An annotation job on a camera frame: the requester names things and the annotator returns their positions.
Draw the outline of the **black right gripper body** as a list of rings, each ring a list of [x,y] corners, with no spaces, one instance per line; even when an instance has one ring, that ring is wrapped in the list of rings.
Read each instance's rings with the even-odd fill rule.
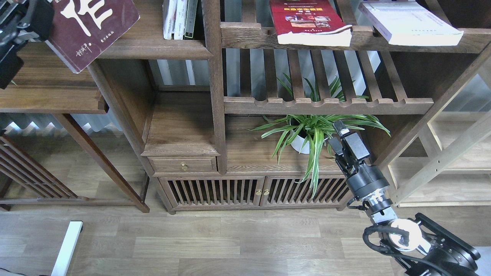
[[[346,177],[349,189],[358,200],[368,200],[376,193],[384,194],[388,181],[377,166],[364,161],[370,153],[358,133],[341,137],[343,155],[336,157],[336,163]]]

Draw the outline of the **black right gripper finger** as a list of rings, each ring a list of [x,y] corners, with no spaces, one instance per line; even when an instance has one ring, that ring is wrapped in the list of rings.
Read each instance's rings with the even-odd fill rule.
[[[335,129],[336,133],[340,137],[345,137],[350,134],[350,130],[347,128],[347,126],[343,123],[343,121],[338,120],[333,123],[333,128]]]
[[[344,154],[342,143],[337,138],[329,139],[329,144],[335,155],[342,156]]]

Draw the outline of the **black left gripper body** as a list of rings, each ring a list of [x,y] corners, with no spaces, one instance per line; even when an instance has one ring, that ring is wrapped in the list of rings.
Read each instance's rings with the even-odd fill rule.
[[[49,38],[54,8],[50,0],[2,0],[0,8],[0,87],[5,89],[24,65],[17,52],[29,41]]]

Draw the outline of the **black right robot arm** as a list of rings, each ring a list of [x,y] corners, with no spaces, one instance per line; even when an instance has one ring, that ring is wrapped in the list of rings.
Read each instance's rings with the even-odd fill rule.
[[[342,121],[334,123],[339,138],[330,139],[336,163],[346,176],[356,209],[365,211],[372,226],[363,233],[370,249],[393,257],[408,276],[475,276],[480,253],[422,213],[415,219],[398,218],[386,197],[388,181],[378,167],[368,165],[369,152],[358,133]]]

